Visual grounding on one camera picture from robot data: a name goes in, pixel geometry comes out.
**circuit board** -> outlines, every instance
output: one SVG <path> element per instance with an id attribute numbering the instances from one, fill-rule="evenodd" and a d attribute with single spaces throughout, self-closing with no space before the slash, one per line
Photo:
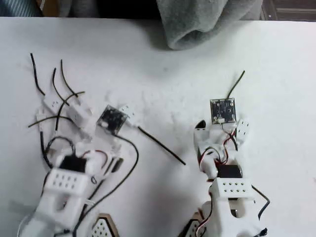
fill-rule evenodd
<path id="1" fill-rule="evenodd" d="M 116 108 L 108 105 L 100 118 L 97 121 L 97 124 L 110 133 L 117 134 L 125 123 L 127 115 L 117 110 Z"/>
<path id="2" fill-rule="evenodd" d="M 236 122 L 235 99 L 210 100 L 212 124 Z"/>

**white surface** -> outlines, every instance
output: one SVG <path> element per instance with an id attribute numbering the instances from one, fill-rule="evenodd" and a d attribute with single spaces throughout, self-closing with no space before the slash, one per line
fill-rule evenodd
<path id="1" fill-rule="evenodd" d="M 209 99 L 225 97 L 244 69 L 232 96 L 237 114 L 247 114 L 252 123 L 243 147 L 251 180 L 272 201 L 262 224 L 272 237 L 315 236 L 315 23 L 239 22 L 185 51 L 165 51 L 161 27 L 153 22 L 0 18 L 0 32 L 1 235 L 14 236 L 19 221 L 37 205 L 45 174 L 38 128 L 27 128 L 41 104 L 32 52 L 45 93 L 52 90 L 51 72 L 62 58 L 69 85 L 86 91 L 96 114 L 106 101 L 135 104 L 144 129 L 187 163 L 137 130 L 123 128 L 121 135 L 139 148 L 139 164 L 100 205 L 122 237 L 177 236 L 209 199 L 193 128 L 201 119 L 210 121 Z M 56 86 L 66 96 L 59 75 Z M 70 126 L 64 120 L 60 125 Z M 106 182 L 99 197 L 135 161 L 130 145 L 122 142 L 121 150 L 120 175 Z M 263 204 L 257 196 L 258 210 Z"/>

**gray towel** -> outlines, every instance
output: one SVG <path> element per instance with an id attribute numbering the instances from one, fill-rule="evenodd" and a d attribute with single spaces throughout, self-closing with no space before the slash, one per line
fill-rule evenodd
<path id="1" fill-rule="evenodd" d="M 77 17 L 96 17 L 96 0 L 62 0 Z M 157 0 L 167 43 L 172 49 L 198 45 L 236 20 L 258 20 L 262 0 Z"/>

